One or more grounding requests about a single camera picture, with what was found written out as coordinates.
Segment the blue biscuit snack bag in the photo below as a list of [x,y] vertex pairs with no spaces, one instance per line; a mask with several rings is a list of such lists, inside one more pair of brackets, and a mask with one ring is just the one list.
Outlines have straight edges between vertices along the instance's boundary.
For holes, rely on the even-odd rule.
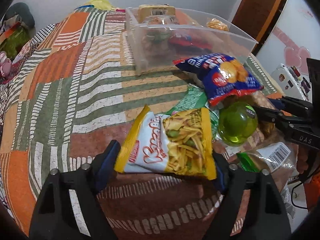
[[196,74],[211,106],[228,96],[252,94],[263,87],[236,58],[211,53],[173,61],[180,70]]

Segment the green snack packet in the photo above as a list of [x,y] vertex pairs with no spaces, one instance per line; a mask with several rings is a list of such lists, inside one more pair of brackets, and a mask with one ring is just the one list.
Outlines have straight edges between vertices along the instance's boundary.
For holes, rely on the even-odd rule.
[[170,110],[166,112],[167,115],[173,115],[177,112],[206,107],[209,109],[212,139],[215,140],[219,124],[219,110],[215,107],[210,107],[207,96],[204,90],[196,85],[189,84],[185,96]]

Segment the yellow white chips bag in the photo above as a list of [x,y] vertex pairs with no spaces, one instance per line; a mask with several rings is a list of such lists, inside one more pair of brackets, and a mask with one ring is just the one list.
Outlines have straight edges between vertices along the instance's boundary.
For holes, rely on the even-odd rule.
[[217,178],[209,110],[155,114],[149,106],[135,119],[121,146],[118,173],[172,173]]

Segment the square cracker pack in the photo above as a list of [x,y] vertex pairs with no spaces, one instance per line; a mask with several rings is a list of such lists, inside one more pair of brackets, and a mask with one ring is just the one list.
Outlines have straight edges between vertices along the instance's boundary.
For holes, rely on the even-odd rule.
[[216,18],[210,19],[207,22],[206,26],[208,28],[217,29],[217,30],[221,30],[221,31],[229,31],[228,25],[223,23],[222,21],[216,19]]

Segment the red snack bag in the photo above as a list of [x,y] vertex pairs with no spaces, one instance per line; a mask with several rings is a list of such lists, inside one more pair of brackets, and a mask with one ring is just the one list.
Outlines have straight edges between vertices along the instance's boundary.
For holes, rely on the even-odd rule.
[[195,35],[175,33],[168,43],[180,53],[211,53],[212,45]]

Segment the long wafer cracker pack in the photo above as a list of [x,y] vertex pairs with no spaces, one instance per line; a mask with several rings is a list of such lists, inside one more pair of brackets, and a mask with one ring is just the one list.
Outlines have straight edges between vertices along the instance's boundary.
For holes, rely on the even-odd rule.
[[176,9],[167,4],[142,4],[138,7],[138,22],[142,23],[149,16],[176,15]]

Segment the brown snack bag with barcode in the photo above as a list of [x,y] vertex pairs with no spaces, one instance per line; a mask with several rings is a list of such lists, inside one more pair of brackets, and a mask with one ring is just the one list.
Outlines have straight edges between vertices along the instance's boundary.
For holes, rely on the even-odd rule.
[[271,173],[279,191],[296,170],[298,146],[285,141],[283,134],[269,122],[259,121],[257,129],[240,146],[228,146],[217,135],[213,149],[228,162],[237,161],[237,154],[244,153],[254,168]]

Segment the green jelly cup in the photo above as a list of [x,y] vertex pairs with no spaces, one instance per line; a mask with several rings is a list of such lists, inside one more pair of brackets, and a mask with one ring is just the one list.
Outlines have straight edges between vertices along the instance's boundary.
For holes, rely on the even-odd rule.
[[245,102],[235,102],[219,112],[218,134],[229,146],[244,144],[257,126],[257,114],[254,108]]

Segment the brown wooden door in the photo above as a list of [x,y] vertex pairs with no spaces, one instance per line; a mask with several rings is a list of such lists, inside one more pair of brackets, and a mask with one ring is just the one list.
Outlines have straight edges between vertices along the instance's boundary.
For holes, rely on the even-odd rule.
[[254,38],[257,55],[279,19],[287,0],[241,0],[232,23]]

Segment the patchwork striped quilt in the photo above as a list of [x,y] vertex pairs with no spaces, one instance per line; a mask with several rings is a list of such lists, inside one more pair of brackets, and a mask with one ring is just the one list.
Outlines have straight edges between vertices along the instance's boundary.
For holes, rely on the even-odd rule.
[[[1,142],[1,189],[24,233],[51,169],[90,163],[144,106],[164,113],[191,83],[175,66],[136,75],[123,12],[78,9],[36,36],[9,83]],[[205,181],[118,174],[98,200],[119,239],[200,239],[222,196]]]

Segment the pink plush toy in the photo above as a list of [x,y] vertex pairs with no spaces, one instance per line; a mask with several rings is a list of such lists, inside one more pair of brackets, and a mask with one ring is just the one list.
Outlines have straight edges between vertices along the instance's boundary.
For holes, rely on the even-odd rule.
[[0,52],[0,68],[1,68],[1,76],[8,77],[11,72],[12,62],[7,57],[6,52]]

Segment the clear plastic storage bin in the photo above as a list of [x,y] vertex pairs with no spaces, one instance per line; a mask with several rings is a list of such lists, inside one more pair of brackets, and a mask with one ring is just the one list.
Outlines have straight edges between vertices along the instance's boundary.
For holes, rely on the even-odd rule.
[[126,31],[137,75],[161,71],[173,61],[223,53],[244,63],[257,41],[218,15],[177,8],[174,15],[156,9],[139,18],[139,9],[126,9]]

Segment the small bread bun pack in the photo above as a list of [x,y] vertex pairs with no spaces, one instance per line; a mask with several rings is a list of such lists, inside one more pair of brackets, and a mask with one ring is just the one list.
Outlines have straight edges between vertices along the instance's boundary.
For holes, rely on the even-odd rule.
[[[145,18],[143,24],[148,27],[152,25],[176,25],[179,20],[174,15],[152,15]],[[166,27],[151,28],[146,32],[146,39],[153,43],[167,40],[171,36],[171,30]]]

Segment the grey neck pillow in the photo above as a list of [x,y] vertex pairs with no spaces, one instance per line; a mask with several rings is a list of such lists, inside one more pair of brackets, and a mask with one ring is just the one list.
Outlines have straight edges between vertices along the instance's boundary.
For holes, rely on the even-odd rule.
[[35,27],[35,20],[27,4],[23,2],[13,4],[4,14],[3,20],[7,21],[16,16],[18,16],[20,22],[23,23],[27,29],[33,29]]

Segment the yellow bed footboard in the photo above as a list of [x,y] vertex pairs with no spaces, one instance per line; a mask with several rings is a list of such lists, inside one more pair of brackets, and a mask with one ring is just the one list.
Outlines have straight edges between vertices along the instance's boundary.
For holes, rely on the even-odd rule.
[[100,10],[111,10],[116,11],[117,7],[113,6],[109,0],[89,0],[85,5],[92,5],[93,7]]

